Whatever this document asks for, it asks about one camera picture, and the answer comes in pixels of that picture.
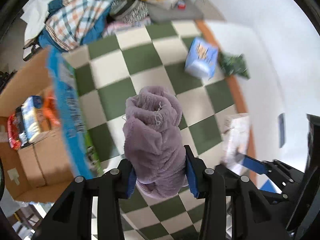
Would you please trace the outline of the red snack packet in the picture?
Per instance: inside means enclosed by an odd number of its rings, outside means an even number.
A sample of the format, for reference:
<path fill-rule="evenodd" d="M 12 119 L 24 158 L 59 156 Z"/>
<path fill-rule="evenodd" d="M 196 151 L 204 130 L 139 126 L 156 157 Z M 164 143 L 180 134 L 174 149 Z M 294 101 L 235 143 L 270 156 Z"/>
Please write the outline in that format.
<path fill-rule="evenodd" d="M 21 147 L 21 142 L 19 139 L 19 130 L 17 126 L 17 120 L 15 114 L 8 117 L 7 120 L 8 129 L 8 141 L 9 145 L 13 150 L 19 150 Z"/>

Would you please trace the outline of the light blue tissue pack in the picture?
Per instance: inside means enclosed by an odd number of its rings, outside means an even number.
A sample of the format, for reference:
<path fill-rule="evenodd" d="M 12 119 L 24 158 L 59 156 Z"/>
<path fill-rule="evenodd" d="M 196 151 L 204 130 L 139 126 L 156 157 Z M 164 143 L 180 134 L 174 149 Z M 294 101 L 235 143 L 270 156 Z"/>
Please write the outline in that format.
<path fill-rule="evenodd" d="M 214 76 L 218 54 L 217 47 L 196 37 L 189 48 L 184 71 L 198 79 L 209 80 Z"/>

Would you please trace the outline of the plaid blanket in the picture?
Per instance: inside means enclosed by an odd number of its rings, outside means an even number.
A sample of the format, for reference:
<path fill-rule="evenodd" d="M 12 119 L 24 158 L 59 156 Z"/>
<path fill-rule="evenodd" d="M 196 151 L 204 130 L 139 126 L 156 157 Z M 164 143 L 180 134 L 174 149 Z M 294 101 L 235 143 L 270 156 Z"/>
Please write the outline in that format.
<path fill-rule="evenodd" d="M 106 17 L 115 0 L 52 0 L 37 41 L 64 52 L 102 37 Z"/>

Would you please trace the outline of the cardboard box blue print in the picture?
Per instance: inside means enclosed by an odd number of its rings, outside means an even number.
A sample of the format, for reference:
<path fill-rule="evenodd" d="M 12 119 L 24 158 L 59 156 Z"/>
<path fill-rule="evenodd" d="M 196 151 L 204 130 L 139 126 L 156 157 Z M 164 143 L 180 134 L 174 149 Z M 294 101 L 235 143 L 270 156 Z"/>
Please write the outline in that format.
<path fill-rule="evenodd" d="M 54 202 L 75 177 L 103 174 L 81 111 L 75 71 L 54 48 L 36 54 L 1 92 L 5 187 L 18 202 Z"/>

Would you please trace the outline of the white box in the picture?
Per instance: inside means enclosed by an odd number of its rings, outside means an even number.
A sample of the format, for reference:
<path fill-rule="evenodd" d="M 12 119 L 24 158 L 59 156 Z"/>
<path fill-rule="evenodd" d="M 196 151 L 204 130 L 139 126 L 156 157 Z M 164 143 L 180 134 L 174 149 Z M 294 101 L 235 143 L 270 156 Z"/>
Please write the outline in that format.
<path fill-rule="evenodd" d="M 250 133 L 248 113 L 227 115 L 223 127 L 223 156 L 221 163 L 228 169 L 242 164 L 247 154 Z"/>

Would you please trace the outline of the green snack packet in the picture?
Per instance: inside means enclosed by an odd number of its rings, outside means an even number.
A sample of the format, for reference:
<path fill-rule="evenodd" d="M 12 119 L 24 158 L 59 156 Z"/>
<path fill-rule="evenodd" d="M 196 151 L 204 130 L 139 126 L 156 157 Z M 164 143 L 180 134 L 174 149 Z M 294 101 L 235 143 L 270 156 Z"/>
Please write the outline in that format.
<path fill-rule="evenodd" d="M 225 76 L 238 75 L 243 78 L 250 79 L 246 60 L 243 54 L 231 55 L 219 52 L 218 62 Z"/>

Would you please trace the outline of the small red white bottle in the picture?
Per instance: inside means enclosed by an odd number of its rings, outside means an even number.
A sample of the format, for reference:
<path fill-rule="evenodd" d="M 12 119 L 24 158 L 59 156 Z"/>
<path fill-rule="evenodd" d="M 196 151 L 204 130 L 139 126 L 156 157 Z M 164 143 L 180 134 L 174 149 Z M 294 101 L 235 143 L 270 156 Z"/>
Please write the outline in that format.
<path fill-rule="evenodd" d="M 185 1 L 183 1 L 183 0 L 178 1 L 178 3 L 177 3 L 177 8 L 178 8 L 179 10 L 184 10 L 184 9 L 186 8 Z"/>

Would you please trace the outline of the pink floral cushion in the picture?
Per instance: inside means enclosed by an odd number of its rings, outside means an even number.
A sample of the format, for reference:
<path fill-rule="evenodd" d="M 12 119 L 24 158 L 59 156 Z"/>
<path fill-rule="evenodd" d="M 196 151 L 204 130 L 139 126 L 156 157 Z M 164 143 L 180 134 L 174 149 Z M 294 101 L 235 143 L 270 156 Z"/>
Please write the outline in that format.
<path fill-rule="evenodd" d="M 114 35 L 121 31 L 126 31 L 131 28 L 139 28 L 139 27 L 147 26 L 147 25 L 150 25 L 151 23 L 152 22 L 149 21 L 148 18 L 146 18 L 145 21 L 139 21 L 134 24 L 126 24 L 118 21 L 112 22 L 105 27 L 102 33 L 102 37 L 105 38 L 107 36 Z"/>

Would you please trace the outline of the blue phone on table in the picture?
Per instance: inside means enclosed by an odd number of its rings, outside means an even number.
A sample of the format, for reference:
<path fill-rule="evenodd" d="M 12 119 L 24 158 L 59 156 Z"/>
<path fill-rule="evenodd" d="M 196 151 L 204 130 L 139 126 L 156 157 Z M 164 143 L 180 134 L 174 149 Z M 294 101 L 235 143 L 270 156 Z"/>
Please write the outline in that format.
<path fill-rule="evenodd" d="M 286 142 L 285 113 L 281 113 L 278 116 L 278 126 L 279 126 L 279 148 L 282 148 Z"/>

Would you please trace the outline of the white folding cot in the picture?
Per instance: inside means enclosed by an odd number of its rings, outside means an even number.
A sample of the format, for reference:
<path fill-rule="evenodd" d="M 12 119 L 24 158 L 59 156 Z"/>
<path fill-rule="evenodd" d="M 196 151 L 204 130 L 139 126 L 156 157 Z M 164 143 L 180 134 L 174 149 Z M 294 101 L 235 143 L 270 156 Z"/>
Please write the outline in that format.
<path fill-rule="evenodd" d="M 52 0 L 31 0 L 23 7 L 21 19 L 27 24 L 24 31 L 23 60 L 28 61 L 40 49 L 38 36 L 45 27 L 49 15 L 48 4 Z"/>

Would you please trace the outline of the purple fluffy towel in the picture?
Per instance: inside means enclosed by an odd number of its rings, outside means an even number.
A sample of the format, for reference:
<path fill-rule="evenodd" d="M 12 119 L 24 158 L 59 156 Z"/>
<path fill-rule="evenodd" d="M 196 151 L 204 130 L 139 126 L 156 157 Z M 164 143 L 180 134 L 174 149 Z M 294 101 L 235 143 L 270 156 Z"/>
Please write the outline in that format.
<path fill-rule="evenodd" d="M 126 100 L 123 127 L 125 157 L 137 186 L 150 198 L 165 199 L 187 185 L 185 148 L 179 124 L 182 107 L 161 86 L 147 86 Z"/>

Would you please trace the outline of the black white patterned hat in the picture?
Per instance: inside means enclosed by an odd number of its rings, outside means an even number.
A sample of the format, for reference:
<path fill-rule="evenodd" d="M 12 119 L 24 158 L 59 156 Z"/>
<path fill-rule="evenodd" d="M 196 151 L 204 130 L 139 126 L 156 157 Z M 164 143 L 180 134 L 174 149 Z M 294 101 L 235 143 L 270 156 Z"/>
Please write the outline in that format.
<path fill-rule="evenodd" d="M 149 11 L 140 0 L 117 0 L 111 5 L 110 18 L 125 24 L 135 24 L 148 17 Z"/>

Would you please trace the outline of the black snack packet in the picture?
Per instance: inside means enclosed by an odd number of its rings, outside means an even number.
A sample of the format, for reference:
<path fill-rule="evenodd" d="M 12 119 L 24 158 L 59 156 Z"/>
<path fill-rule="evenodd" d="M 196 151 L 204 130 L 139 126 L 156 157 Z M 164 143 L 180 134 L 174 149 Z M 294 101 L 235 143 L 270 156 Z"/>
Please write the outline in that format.
<path fill-rule="evenodd" d="M 25 125 L 23 121 L 23 115 L 22 115 L 22 109 L 21 107 L 17 107 L 15 111 L 15 117 L 17 121 L 17 127 L 18 127 L 18 138 L 21 142 L 21 148 L 28 147 L 29 141 L 28 141 L 28 136 L 27 132 L 25 130 Z"/>

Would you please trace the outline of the orange snack packet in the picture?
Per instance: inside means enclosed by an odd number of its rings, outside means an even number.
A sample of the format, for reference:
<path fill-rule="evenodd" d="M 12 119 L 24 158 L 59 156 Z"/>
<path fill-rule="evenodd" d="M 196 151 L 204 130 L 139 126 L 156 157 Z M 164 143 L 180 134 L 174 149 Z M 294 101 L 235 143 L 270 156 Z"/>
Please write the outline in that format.
<path fill-rule="evenodd" d="M 56 97 L 54 92 L 49 91 L 43 100 L 43 114 L 49 120 L 52 126 L 60 126 L 60 117 L 56 106 Z"/>

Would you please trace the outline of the blue white carton pack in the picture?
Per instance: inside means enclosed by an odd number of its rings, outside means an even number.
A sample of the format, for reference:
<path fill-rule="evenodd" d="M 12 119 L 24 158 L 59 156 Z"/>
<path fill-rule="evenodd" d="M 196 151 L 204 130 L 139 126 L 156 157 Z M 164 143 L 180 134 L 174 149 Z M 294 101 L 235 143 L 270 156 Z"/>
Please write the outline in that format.
<path fill-rule="evenodd" d="M 22 104 L 23 121 L 30 143 L 39 141 L 39 137 L 45 132 L 42 124 L 44 121 L 42 105 L 42 98 L 39 95 L 29 96 Z"/>

